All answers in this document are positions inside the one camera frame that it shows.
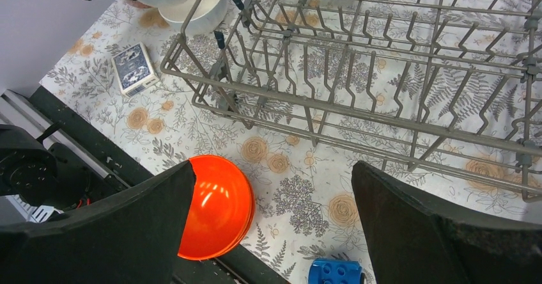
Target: metal dish rack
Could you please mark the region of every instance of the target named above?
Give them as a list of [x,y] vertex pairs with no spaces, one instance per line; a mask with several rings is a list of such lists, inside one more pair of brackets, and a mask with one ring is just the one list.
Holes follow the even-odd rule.
[[[438,172],[520,192],[523,200],[535,201],[542,198],[542,188],[529,183],[531,176],[542,173],[533,162],[542,157],[542,99],[534,96],[540,80],[537,53],[542,49],[542,33],[537,31],[540,0],[519,1],[514,10],[494,8],[501,1],[471,8],[463,0],[235,0],[239,15],[224,39],[215,33],[218,58],[206,69],[184,33],[201,2],[197,0],[160,68],[193,89],[194,106],[248,129],[260,126],[310,139],[314,146],[352,150],[378,159],[373,164],[383,170],[394,164],[405,172]],[[491,21],[476,20],[479,15],[491,15]],[[462,36],[453,46],[442,41],[450,31]],[[483,50],[466,45],[477,34],[492,35]],[[506,40],[523,40],[525,48],[509,53],[499,47]],[[313,51],[323,57],[316,67],[310,61]],[[190,58],[199,74],[184,71],[178,64],[181,55]],[[396,87],[388,91],[394,109],[386,112],[378,110],[374,89],[382,59],[402,70],[393,79],[378,79],[393,80]],[[300,70],[297,78],[295,67]],[[447,120],[442,114],[435,118],[428,105],[443,72],[452,74],[456,84],[441,111]],[[485,77],[495,78],[486,87],[489,97],[483,102],[468,98],[468,87]],[[525,85],[523,113],[506,122],[504,135],[495,134],[490,111],[518,84]],[[479,102],[475,114],[457,109],[458,103],[469,101]],[[510,159],[450,151],[444,148],[450,142],[498,150]],[[463,164],[469,161],[515,171],[521,182],[466,170]]]

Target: blue and white box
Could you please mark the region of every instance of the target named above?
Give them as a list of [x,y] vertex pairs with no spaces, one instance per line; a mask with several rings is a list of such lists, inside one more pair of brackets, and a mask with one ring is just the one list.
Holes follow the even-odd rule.
[[133,97],[160,80],[141,42],[115,55],[112,63],[120,91],[125,97]]

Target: tablecloth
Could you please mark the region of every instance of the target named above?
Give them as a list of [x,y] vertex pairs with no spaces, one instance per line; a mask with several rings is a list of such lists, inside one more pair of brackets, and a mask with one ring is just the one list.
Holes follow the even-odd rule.
[[[220,26],[223,30],[237,15],[233,3],[228,8]],[[235,162],[249,177],[258,208],[242,246],[290,282],[307,283],[312,260],[326,257],[359,261],[368,283],[374,283],[350,185],[352,165],[362,155],[326,145],[315,148],[310,141],[291,134],[261,128],[247,130],[241,123],[192,107],[192,91],[179,78],[166,74],[160,74],[161,83],[136,97],[126,99],[120,95],[111,57],[143,42],[159,70],[176,33],[156,9],[116,1],[47,73],[41,85],[153,173],[199,154],[222,155]],[[484,48],[492,38],[495,36],[480,36],[471,43],[480,43]],[[215,57],[213,44],[212,35],[190,39],[192,50],[199,57],[208,57],[204,61],[207,67]],[[378,69],[390,69],[392,65],[379,61]],[[391,79],[384,80],[394,84]],[[524,89],[516,87],[518,96],[513,95],[513,102],[524,102]],[[384,92],[376,96],[378,106],[391,99]],[[460,153],[465,145],[447,141],[444,148]],[[514,178],[512,173],[490,164],[474,163],[467,169]],[[401,169],[391,173],[472,209],[542,223],[540,204],[526,204],[516,193],[439,178],[430,172],[409,175]]]

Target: orange bowl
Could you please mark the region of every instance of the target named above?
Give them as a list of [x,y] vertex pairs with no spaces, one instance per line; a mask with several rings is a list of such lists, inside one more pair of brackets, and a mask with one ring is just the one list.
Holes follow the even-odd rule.
[[189,159],[196,185],[178,256],[206,260],[229,249],[246,230],[253,197],[245,175],[216,155]]
[[256,212],[256,197],[254,196],[254,191],[252,190],[252,186],[250,185],[250,182],[248,180],[247,182],[249,183],[249,187],[251,188],[251,194],[252,194],[251,215],[249,216],[247,225],[245,226],[245,230],[243,230],[243,233],[241,234],[241,236],[239,236],[239,238],[237,238],[237,240],[234,243],[232,243],[232,245],[230,245],[230,247],[226,249],[225,251],[223,251],[220,255],[224,255],[230,252],[231,250],[233,250],[233,248],[237,247],[237,245],[241,243],[243,238],[245,238],[245,236],[251,229],[252,220],[254,219],[254,213]]

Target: blue lego block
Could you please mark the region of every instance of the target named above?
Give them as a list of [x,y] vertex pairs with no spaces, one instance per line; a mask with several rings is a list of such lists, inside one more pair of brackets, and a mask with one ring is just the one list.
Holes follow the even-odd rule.
[[309,284],[360,284],[362,272],[358,262],[319,258],[309,269]]

